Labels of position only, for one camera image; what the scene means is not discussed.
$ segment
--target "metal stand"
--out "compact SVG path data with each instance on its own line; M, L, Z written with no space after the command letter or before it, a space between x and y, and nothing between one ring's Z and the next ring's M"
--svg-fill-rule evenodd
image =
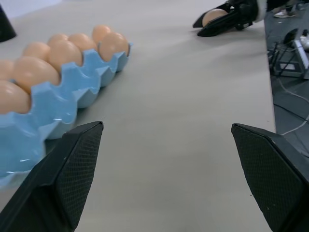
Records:
M14 28L0 5L0 42L10 40L16 35Z

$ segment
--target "gray table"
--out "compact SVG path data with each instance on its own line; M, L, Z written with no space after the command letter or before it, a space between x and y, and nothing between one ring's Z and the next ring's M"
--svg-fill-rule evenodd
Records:
M0 44L0 58L96 24L134 43L125 70L77 120L105 123L77 232L270 231L230 133L235 122L275 129L264 25L198 38L192 23L220 3L72 0L13 20L19 36Z

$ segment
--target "egg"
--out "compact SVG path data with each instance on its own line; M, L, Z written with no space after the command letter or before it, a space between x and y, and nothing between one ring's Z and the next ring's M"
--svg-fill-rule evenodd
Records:
M90 49L95 49L96 51L98 50L98 47L93 39L83 33L70 35L68 41L75 44L75 46L77 46L82 52Z
M0 80L10 80L14 62L11 60L0 59Z
M111 32L111 29L106 25L97 25L92 30L92 39L98 44L105 35Z
M50 49L49 63L60 73L62 64L69 62L75 62L81 66L83 64L82 52L70 41L58 41Z
M46 61L36 57L21 57L15 61L12 78L27 93L31 87L46 81L60 84L58 72Z
M42 42L32 42L27 45L23 51L23 56L37 57L39 59L48 60L50 46Z
M0 114L16 112L26 114L30 111L30 96L12 82L0 80Z
M47 42L47 45L52 47L55 43L57 43L60 40L68 40L68 36L62 33L58 33L50 37L49 41Z
M129 44L123 35L111 32L102 39L98 52L104 61L110 61L115 53L125 52L128 55Z
M216 18L219 18L221 16L227 15L228 13L225 10L222 9L213 9L211 11L208 11L203 19L202 19L202 25L203 27L206 26L210 21L213 21Z

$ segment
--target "egg carton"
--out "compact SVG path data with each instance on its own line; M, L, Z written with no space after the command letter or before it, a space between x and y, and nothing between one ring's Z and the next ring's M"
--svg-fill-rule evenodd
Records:
M59 86L44 82L31 87L32 106L27 114L0 115L0 189L22 183L45 157L44 141L61 138L69 131L77 109L89 107L100 88L112 81L129 58L121 52L105 62L93 49L83 54L82 66L75 62L62 65Z

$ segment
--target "white cable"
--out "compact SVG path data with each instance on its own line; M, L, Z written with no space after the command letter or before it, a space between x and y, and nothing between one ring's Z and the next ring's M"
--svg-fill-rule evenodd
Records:
M295 93L293 93L293 92L291 92L291 91L288 91L288 90L284 87L284 85L283 85L282 81L280 80L280 78L277 78L277 80L278 80L279 84L281 85L281 87L283 88L283 90L284 90L285 92L287 92L287 93L289 93L289 94L291 94L291 95L293 95L293 96L295 96L295 97L301 98L301 99L305 100L305 101L309 104L309 100L308 100L307 98L304 98L304 97L299 96L299 95L297 95L297 94L295 94ZM299 128L303 127L303 126L307 123L308 120L309 120L309 115L306 117L305 121L304 121L301 125L299 125L298 127L294 128L294 129L292 129L292 130L289 130L289 131L287 131L287 132L285 132L285 133L283 133L283 134L281 134L281 135L286 135L286 134L291 133L291 132L293 132L293 131L295 131L295 130L298 130Z

